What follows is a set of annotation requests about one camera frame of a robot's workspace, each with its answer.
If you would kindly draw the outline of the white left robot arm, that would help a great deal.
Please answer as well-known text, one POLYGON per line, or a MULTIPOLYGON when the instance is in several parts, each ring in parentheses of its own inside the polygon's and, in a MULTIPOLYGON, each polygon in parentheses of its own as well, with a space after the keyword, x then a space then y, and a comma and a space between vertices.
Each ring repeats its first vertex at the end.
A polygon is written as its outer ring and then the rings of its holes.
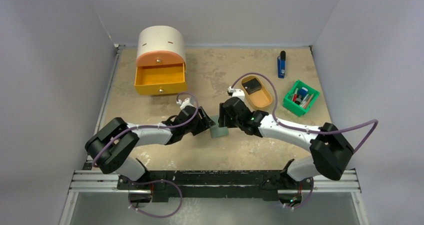
POLYGON ((202 107, 192 105, 152 125, 136 125, 116 117, 93 135, 84 148, 92 157, 93 165, 104 174, 117 173, 128 178, 136 189, 142 190, 149 184, 149 171, 141 161, 130 156, 134 148, 171 145, 187 134, 196 136, 215 124, 202 107))

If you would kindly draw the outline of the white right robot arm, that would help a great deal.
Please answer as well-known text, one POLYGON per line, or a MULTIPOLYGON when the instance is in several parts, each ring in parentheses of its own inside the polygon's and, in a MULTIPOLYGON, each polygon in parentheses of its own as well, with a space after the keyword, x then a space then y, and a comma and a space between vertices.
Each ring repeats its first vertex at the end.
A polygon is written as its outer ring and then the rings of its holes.
POLYGON ((218 125, 238 128, 249 136, 276 139, 309 151, 310 156, 290 160, 281 171, 280 181, 288 189, 319 175, 339 181, 354 154, 353 147, 331 123, 307 126, 289 122, 282 126, 281 120, 275 120, 266 111, 251 111, 238 97, 220 103, 218 125))

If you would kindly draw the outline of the green card holder wallet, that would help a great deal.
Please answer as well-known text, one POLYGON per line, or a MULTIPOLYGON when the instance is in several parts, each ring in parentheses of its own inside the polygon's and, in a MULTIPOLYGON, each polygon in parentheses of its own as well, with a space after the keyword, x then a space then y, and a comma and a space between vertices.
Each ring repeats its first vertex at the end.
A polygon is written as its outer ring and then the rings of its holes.
POLYGON ((219 115, 213 115, 211 119, 215 123, 215 125, 209 129, 212 139, 217 139, 229 135, 229 130, 227 127, 219 127, 219 115))

